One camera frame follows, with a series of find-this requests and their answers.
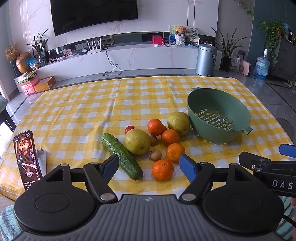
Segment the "wall-mounted tv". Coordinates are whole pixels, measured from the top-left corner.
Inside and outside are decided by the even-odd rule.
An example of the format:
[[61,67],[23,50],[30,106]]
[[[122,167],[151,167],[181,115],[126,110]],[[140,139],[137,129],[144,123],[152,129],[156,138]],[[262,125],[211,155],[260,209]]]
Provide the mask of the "wall-mounted tv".
[[99,24],[138,19],[137,0],[50,0],[55,36]]

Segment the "table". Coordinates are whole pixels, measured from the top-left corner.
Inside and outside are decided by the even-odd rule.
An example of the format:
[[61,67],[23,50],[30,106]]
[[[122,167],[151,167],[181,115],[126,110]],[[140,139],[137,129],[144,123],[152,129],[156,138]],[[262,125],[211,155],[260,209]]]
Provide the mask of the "table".
[[[195,161],[207,161],[217,167],[238,162],[242,151],[274,161],[287,160],[279,154],[282,143],[292,144],[273,115],[238,80],[233,78],[162,76],[96,81],[44,92],[17,126],[15,134],[32,130],[36,148],[48,150],[47,172],[61,163],[71,168],[92,161],[103,162],[110,154],[101,135],[108,132],[124,142],[124,130],[133,125],[147,131],[151,118],[167,125],[173,111],[187,112],[187,96],[192,87],[216,88],[240,99],[250,111],[253,131],[230,144],[215,145],[196,137],[193,131],[181,137],[186,154]],[[165,147],[157,145],[165,157]],[[177,164],[172,180],[158,181],[151,174],[149,153],[137,156],[143,180],[133,181],[119,168],[109,182],[121,196],[133,194],[180,195],[189,182]],[[76,186],[85,188],[81,183]],[[215,183],[214,188],[222,183]],[[12,140],[0,161],[0,193],[16,199],[24,192],[17,168]]]

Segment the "tangerine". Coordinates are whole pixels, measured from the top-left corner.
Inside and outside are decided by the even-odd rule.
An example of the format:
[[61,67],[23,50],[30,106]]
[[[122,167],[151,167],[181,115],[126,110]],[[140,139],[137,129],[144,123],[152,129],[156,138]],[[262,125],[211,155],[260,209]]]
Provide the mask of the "tangerine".
[[179,143],[180,136],[179,136],[178,132],[176,132],[175,130],[167,129],[162,133],[161,141],[164,146],[168,147],[170,144]]
[[179,157],[185,154],[185,148],[179,143],[173,143],[168,146],[165,154],[171,162],[179,162]]
[[163,124],[159,119],[151,119],[147,124],[148,131],[153,136],[159,136],[163,133]]
[[167,159],[155,162],[152,166],[152,175],[158,180],[170,180],[174,173],[174,166]]

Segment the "red cherry tomato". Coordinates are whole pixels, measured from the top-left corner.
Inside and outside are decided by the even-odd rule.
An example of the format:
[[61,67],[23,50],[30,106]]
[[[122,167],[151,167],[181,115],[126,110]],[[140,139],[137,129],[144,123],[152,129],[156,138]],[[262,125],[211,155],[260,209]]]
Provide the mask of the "red cherry tomato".
[[128,133],[131,129],[134,129],[135,127],[134,126],[128,126],[126,129],[125,129],[125,134]]

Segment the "metal screw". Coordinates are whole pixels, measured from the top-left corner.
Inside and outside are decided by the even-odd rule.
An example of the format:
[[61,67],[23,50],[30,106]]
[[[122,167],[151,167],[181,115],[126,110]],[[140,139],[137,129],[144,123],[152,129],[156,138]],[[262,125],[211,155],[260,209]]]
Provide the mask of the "metal screw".
[[196,199],[196,196],[192,193],[185,193],[182,195],[181,197],[184,201],[193,201],[194,199]]
[[115,195],[112,193],[104,193],[100,196],[100,198],[104,201],[111,201],[115,198]]

